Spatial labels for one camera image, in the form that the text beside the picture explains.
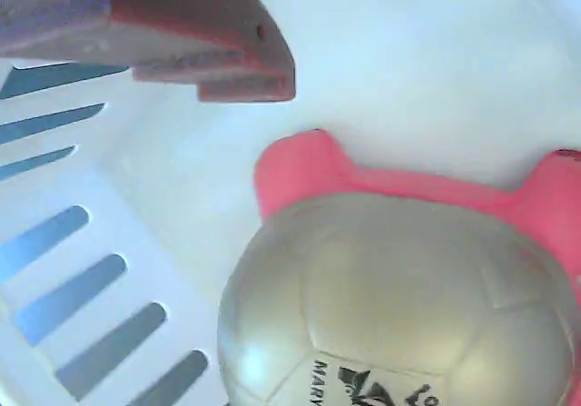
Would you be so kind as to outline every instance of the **pink plastic toy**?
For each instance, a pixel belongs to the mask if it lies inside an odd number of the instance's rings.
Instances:
[[[505,193],[446,177],[358,167],[332,136],[316,130],[267,149],[257,163],[255,184],[263,218],[311,197],[354,192],[449,203],[494,215],[562,263],[581,303],[581,152],[549,154],[520,189]],[[580,386],[571,404],[581,406]]]
[[[127,65],[206,102],[295,95],[291,52],[260,0],[0,0],[0,57]]]

